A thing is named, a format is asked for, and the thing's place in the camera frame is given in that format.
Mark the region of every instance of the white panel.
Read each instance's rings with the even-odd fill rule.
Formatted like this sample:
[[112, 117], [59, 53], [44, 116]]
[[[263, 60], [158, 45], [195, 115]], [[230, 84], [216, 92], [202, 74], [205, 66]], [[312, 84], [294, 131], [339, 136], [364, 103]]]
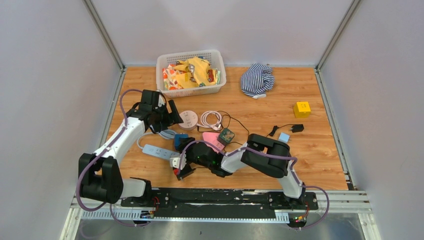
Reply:
[[314, 65], [352, 0], [93, 0], [127, 65], [217, 49], [225, 64]]
[[422, 239], [424, 1], [364, 0], [323, 69], [382, 239]]
[[58, 239], [118, 67], [80, 0], [0, 2], [0, 239]]

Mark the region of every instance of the pink object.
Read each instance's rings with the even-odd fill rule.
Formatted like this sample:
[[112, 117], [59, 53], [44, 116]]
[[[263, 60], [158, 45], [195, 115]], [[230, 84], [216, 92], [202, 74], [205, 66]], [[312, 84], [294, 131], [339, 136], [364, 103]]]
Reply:
[[[217, 132], [204, 132], [204, 133], [202, 134], [202, 137], [203, 137], [203, 140], [204, 140], [204, 141], [211, 143], [212, 145], [214, 145], [215, 147], [217, 147], [219, 150], [223, 150], [225, 146], [224, 146], [224, 145], [222, 145], [222, 143], [220, 143], [220, 142], [218, 141], [218, 136], [219, 136], [219, 135], [220, 135], [220, 134], [219, 134], [219, 133], [217, 133]], [[215, 152], [219, 153], [219, 151], [218, 151], [218, 150], [216, 150], [215, 148], [213, 148], [213, 147], [212, 147], [212, 149], [213, 149]]]

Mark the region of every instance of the blue sticky note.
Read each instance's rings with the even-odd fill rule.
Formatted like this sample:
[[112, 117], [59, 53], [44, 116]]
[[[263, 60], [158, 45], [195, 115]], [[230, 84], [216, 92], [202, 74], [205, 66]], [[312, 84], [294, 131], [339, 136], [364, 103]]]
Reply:
[[289, 135], [287, 135], [287, 134], [285, 134], [285, 133], [281, 133], [280, 135], [279, 135], [279, 138], [278, 138], [278, 140], [279, 141], [281, 141], [281, 142], [283, 142], [283, 143], [288, 143], [289, 142], [289, 138], [290, 138], [290, 136]]
[[175, 150], [177, 150], [178, 145], [180, 145], [180, 139], [186, 139], [188, 137], [189, 135], [184, 133], [175, 134], [175, 138], [173, 139], [173, 146]]

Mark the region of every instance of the yellow cube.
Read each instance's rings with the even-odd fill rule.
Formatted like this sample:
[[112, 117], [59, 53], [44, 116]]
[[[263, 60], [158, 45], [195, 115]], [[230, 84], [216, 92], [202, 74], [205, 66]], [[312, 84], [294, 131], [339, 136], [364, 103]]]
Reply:
[[309, 102], [307, 101], [298, 101], [294, 105], [294, 116], [296, 118], [307, 118], [311, 114], [311, 108], [309, 107]]

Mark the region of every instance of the striped shirt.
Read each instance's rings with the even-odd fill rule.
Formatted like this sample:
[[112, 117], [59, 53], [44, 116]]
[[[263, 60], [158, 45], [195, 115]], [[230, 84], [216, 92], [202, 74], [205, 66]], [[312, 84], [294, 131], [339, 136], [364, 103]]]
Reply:
[[275, 77], [270, 66], [255, 63], [241, 75], [241, 90], [254, 99], [264, 98], [265, 91], [273, 89]]

